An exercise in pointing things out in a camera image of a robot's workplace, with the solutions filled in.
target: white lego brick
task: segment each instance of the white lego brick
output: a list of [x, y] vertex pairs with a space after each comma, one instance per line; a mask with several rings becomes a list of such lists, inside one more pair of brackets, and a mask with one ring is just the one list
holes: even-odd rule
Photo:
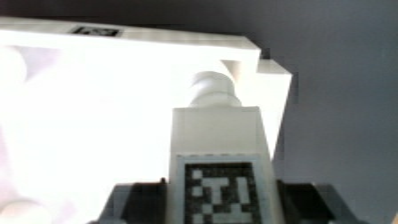
[[[169, 224], [199, 223], [203, 215], [215, 223], [230, 223], [235, 219], [244, 223], [283, 224], [258, 107], [175, 109], [169, 173]], [[221, 195], [221, 188], [230, 196], [237, 195], [239, 201], [231, 201], [226, 194]], [[210, 191], [212, 201], [207, 203], [231, 207], [235, 214], [201, 214], [199, 203]], [[249, 206], [253, 212], [242, 212], [240, 205]]]

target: white cylinder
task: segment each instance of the white cylinder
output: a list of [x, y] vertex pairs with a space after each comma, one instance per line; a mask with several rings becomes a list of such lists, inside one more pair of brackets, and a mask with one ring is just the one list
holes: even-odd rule
[[191, 107], [242, 106], [228, 75], [214, 71], [201, 72], [194, 76], [192, 83]]
[[2, 224], [52, 224], [48, 209], [32, 201], [11, 202], [0, 211]]

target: lego stud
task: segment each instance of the lego stud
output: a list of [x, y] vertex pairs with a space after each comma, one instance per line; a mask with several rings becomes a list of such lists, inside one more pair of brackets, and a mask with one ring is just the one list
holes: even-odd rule
[[0, 211], [2, 224], [52, 224], [48, 209], [32, 201], [11, 202]]

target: gray background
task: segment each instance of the gray background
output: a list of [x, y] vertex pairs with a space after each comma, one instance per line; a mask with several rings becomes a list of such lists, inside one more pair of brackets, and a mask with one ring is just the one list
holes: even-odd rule
[[333, 184], [359, 219], [391, 223], [397, 0], [0, 0], [0, 14], [244, 34], [295, 74], [278, 176]]

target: black and white pattern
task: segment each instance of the black and white pattern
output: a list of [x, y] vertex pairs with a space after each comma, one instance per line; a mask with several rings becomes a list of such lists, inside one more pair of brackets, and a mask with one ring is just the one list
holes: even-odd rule
[[185, 165], [185, 224], [262, 224], [251, 163]]
[[116, 37], [121, 34], [121, 30], [102, 27], [80, 26], [73, 29], [72, 33], [91, 36]]

